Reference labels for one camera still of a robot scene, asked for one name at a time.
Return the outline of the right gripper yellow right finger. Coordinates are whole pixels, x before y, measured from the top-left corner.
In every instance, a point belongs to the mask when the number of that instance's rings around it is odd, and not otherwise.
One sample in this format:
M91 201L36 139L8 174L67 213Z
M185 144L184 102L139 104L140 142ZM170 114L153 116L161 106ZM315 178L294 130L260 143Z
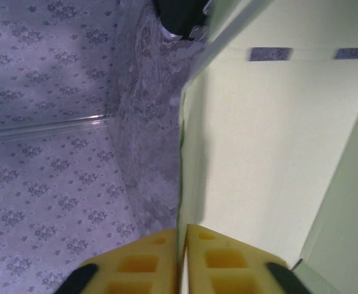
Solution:
M300 260L280 257L200 225L186 235L189 294L340 294Z

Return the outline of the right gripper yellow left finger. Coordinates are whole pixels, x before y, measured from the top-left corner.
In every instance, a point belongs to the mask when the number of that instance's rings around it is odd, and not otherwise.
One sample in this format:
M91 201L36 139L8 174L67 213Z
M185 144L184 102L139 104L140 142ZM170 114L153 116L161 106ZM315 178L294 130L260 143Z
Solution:
M178 294L176 230L164 229L85 260L57 294Z

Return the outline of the light green paper box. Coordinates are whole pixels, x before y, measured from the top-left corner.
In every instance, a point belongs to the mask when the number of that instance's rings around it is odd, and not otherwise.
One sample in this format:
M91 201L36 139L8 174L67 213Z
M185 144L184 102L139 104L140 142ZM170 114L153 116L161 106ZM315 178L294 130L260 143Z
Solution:
M358 294L358 0L214 0L180 125L179 294L192 224Z

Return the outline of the silver metal trim strip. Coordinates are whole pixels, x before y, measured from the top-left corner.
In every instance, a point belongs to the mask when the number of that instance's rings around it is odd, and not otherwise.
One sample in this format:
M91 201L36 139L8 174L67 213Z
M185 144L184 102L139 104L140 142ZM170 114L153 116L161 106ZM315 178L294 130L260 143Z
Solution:
M34 124L16 124L10 127L0 127L0 142L98 126L104 124L107 121L107 118L107 115L92 115L66 119L63 121L47 121Z

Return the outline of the black ribbed carrying case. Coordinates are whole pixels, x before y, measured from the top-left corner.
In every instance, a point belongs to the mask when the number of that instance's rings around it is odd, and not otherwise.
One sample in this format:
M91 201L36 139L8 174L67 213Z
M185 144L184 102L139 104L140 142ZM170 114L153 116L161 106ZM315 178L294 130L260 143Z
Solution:
M152 0L167 40L202 40L214 0Z

